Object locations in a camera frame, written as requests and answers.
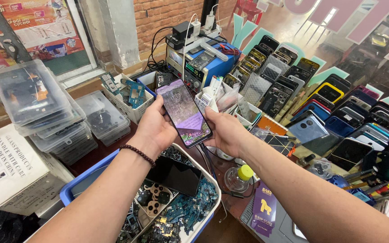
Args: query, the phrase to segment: white cardboard box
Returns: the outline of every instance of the white cardboard box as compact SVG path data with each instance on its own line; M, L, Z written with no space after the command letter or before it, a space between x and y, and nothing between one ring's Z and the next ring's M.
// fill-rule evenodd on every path
M120 83L121 79L125 80L131 80L129 77L127 77L124 74L120 74L114 77L116 83ZM127 85L121 84L121 88L125 88ZM111 92L109 92L104 85L102 84L103 91L105 93L106 98L118 109L122 111L123 114L126 114L128 118L136 123L139 124L140 119L142 118L142 115L145 113L147 108L154 102L154 96L150 94L148 91L145 90L145 97L147 98L146 102L140 105L138 108L133 109L130 106L126 105L122 100L122 95L114 95Z
M0 210L30 215L72 178L59 161L19 135L13 124L0 128Z

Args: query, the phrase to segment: plastic bag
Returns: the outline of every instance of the plastic bag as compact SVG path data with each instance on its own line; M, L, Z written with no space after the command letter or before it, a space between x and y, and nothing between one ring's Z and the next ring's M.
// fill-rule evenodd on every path
M217 100L217 108L219 112L224 112L231 108L238 102L238 91L240 90L240 84L237 83L233 86L230 92L226 92L223 97Z

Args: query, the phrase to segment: black phone screen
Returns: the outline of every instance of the black phone screen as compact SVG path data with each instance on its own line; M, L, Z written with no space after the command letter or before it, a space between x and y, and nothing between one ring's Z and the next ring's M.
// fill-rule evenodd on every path
M165 156L156 159L156 167L147 175L150 180L187 196L196 196L202 171Z
M212 135L211 128L182 80L161 86L156 91L163 97L166 111L187 148Z

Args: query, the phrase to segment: plastic bottle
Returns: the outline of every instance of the plastic bottle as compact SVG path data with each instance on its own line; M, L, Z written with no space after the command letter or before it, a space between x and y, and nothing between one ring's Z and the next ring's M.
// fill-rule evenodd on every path
M249 180L253 176L253 170L248 165L240 168L230 168L224 174L224 183L229 190L243 193L249 188Z
M304 167L306 165L309 164L309 162L316 158L316 156L312 153L311 155L307 156L307 157L301 157L299 158L299 160L296 161L296 164L301 166L301 167Z

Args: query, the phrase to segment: blue plastic bin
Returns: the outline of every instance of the blue plastic bin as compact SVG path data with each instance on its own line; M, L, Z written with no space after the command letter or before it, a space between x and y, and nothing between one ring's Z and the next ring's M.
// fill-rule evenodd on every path
M64 203L64 206L67 206L75 198L75 195L80 194L85 189L88 188L96 179L101 175L101 173L107 168L102 168L111 163L111 161L118 154L119 149L112 152L110 155L102 159L100 162L94 164L91 168L87 169L84 173L80 174L78 177L73 179L71 182L67 183L60 192L61 201Z

